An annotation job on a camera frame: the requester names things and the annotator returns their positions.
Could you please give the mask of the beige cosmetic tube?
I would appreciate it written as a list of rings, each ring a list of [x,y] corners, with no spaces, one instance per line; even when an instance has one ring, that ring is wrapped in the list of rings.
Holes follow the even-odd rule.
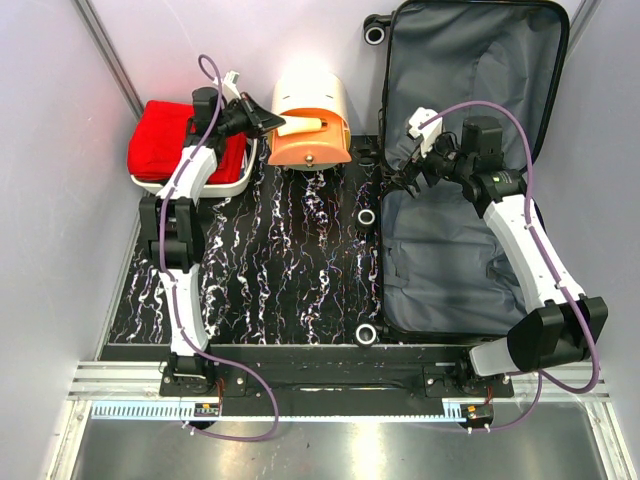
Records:
[[[317,117],[283,116],[285,123],[276,129],[279,136],[321,131],[323,121]]]

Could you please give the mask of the white plastic basin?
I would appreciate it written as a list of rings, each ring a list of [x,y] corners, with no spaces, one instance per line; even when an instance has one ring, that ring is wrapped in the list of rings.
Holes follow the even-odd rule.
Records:
[[[232,183],[209,185],[206,174],[217,173],[221,161],[213,149],[197,148],[195,145],[182,150],[180,161],[165,184],[140,180],[130,175],[131,180],[147,192],[161,199],[188,198],[198,202],[202,198],[229,198],[245,191],[249,184],[254,163],[258,157],[259,141],[247,140],[242,156],[241,175]]]

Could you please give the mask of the orange white drawer box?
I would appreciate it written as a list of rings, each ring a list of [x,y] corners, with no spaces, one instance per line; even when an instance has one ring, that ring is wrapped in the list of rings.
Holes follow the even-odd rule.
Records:
[[[269,165],[318,171],[351,161],[347,95],[334,74],[286,73],[274,87],[272,112],[285,124],[270,134]]]

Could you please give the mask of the black white space suitcase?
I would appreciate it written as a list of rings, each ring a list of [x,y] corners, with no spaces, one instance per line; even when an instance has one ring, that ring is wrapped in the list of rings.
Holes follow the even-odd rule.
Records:
[[[372,153],[385,182],[378,328],[416,343],[504,336],[525,300],[483,214],[525,192],[568,15],[553,1],[406,1],[366,17],[363,37],[387,47]]]

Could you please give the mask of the red black garment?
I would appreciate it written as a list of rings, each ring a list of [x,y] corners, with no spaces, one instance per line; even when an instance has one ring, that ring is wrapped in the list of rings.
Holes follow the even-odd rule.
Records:
[[[129,141],[129,174],[146,183],[166,182],[181,159],[187,123],[193,113],[189,104],[150,100]],[[246,147],[244,134],[229,138],[224,155],[207,184],[230,184],[239,180],[245,169]]]

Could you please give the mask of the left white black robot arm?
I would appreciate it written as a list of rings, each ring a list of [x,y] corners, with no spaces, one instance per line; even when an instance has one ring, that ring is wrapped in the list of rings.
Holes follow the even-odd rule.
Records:
[[[229,138],[243,134],[256,139],[284,125],[285,120],[259,106],[246,92],[225,101],[214,87],[194,90],[192,106],[180,160],[165,186],[140,201],[139,213],[141,237],[159,271],[171,322],[163,389],[203,396],[216,388],[218,380],[198,293],[205,239],[197,203]]]

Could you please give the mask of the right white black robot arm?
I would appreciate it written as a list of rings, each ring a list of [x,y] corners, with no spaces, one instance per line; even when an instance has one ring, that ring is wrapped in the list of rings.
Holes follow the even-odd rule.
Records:
[[[384,314],[398,332],[468,340],[454,371],[466,396],[490,376],[593,354],[608,316],[569,274],[527,193],[512,129],[473,116],[459,132],[419,109],[388,126],[393,187],[382,202]]]

